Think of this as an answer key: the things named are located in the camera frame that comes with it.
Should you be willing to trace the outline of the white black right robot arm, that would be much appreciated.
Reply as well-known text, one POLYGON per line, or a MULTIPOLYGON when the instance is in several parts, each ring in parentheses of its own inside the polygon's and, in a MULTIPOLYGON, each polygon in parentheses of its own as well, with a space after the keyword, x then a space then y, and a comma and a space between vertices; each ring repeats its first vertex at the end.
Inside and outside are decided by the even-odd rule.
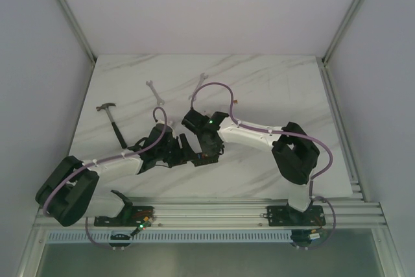
POLYGON ((195 166, 217 162, 227 143, 270 152, 279 173, 290 185, 288 219, 294 224, 302 224, 310 217, 311 173, 317 165, 320 151, 306 138, 298 124, 290 122, 285 127, 264 128, 234 122, 224 112, 215 112, 209 117, 190 109, 182 119, 182 125, 197 137, 201 148, 199 153, 191 156, 195 166))

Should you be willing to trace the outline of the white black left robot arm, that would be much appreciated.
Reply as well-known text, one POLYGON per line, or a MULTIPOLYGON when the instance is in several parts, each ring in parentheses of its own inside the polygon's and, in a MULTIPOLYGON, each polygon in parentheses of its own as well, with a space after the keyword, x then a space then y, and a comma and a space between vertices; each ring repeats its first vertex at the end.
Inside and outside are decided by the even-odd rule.
POLYGON ((120 191, 106 190, 106 184, 144 173, 160 162, 172 168, 201 159, 185 134, 175 136, 171 127, 158 123, 147 137, 117 156, 89 162, 66 156, 37 191, 35 201, 64 227, 83 217, 108 217, 117 226, 126 226, 132 220, 132 203, 120 191))

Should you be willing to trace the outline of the small claw hammer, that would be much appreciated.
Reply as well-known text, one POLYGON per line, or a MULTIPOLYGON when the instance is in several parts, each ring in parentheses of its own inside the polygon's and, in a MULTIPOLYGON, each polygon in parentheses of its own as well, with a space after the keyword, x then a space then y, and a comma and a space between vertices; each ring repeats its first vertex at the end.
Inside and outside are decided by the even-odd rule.
POLYGON ((121 148, 126 149, 127 148, 126 141, 125 141, 123 135, 121 134, 121 131, 119 130, 119 127, 117 126, 117 124, 116 124, 116 122, 113 118, 113 115, 112 115, 111 110, 110 110, 111 107, 116 107, 116 104, 113 103, 113 102, 106 102, 106 103, 104 103, 100 106, 97 106, 96 111, 98 111, 98 112, 99 111, 105 111, 106 112, 106 115, 108 116, 108 119, 110 120, 111 126, 113 128, 113 131, 116 135, 116 138, 118 139, 118 142, 119 142, 121 148))

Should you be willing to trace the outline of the aluminium frame rail right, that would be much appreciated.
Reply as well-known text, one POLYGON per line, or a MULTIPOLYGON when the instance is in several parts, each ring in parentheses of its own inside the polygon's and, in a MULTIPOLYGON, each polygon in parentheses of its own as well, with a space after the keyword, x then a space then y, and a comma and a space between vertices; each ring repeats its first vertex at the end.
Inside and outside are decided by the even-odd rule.
POLYGON ((352 0, 351 1, 333 39, 330 41, 330 44, 324 56, 322 57, 323 65, 327 65, 329 61, 332 59, 333 55, 335 54, 335 51, 337 50, 337 47, 341 43, 343 37, 346 35, 347 30, 353 23, 353 20, 355 19, 355 16, 357 15, 364 1, 365 0, 352 0))

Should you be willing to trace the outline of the aluminium frame post left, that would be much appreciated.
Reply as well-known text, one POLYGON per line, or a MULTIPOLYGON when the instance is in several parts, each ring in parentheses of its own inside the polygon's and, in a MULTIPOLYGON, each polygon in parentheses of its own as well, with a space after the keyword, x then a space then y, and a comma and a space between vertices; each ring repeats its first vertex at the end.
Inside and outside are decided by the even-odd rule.
POLYGON ((84 31, 82 30, 80 24, 78 23, 71 7, 69 6, 69 3, 67 0, 56 0, 58 3, 58 6, 60 7, 69 27, 71 28, 73 34, 75 35, 78 43, 80 44, 82 50, 86 54, 87 58, 89 59, 90 63, 92 65, 96 64, 97 57, 95 56, 95 53, 93 52, 93 49, 91 48, 91 45, 89 44, 88 39, 86 38, 86 35, 84 34, 84 31))

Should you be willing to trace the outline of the black fuse box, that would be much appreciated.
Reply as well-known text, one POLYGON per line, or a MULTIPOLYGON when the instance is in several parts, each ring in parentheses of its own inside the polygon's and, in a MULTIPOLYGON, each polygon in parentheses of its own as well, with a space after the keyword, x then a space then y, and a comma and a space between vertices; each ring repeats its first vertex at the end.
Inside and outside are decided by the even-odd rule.
POLYGON ((191 159, 191 163, 195 167, 217 163, 219 161, 219 154, 208 155, 206 153, 196 153, 191 159))

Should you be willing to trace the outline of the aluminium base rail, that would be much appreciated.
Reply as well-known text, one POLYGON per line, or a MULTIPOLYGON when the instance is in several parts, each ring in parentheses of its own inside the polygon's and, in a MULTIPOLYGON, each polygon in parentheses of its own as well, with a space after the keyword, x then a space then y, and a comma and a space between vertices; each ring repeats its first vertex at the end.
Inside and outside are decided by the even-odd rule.
MULTIPOLYGON (((155 229, 260 229, 268 226, 263 217, 267 206, 286 205, 285 200, 242 198, 133 198, 137 206, 154 208, 155 229)), ((338 229, 386 228, 378 202, 331 199, 338 229)))

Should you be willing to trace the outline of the silver open-end wrench right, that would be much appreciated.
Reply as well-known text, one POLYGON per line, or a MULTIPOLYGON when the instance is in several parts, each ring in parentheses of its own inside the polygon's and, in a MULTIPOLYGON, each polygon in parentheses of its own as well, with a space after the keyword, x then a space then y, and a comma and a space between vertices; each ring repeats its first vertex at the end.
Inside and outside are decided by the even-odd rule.
POLYGON ((209 75, 205 74, 205 73, 201 73, 198 83, 194 89, 194 91, 192 92, 192 94, 190 94, 190 96, 188 97, 188 99, 193 102, 194 99, 196 98, 196 91, 203 85, 204 81, 209 77, 209 75))

